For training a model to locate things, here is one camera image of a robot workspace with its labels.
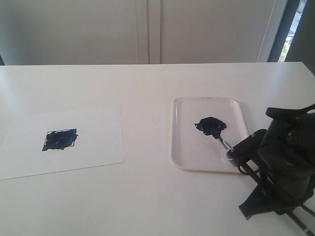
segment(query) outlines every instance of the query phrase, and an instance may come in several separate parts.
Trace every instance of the clear plastic tray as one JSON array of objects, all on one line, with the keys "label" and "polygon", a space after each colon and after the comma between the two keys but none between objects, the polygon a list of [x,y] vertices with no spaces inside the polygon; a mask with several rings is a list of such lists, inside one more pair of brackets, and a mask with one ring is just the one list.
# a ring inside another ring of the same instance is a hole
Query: clear plastic tray
[{"label": "clear plastic tray", "polygon": [[241,106],[230,98],[177,98],[173,102],[171,159],[178,168],[196,171],[238,172],[226,159],[219,140],[205,136],[194,123],[216,117],[226,123],[222,138],[231,146],[249,134]]}]

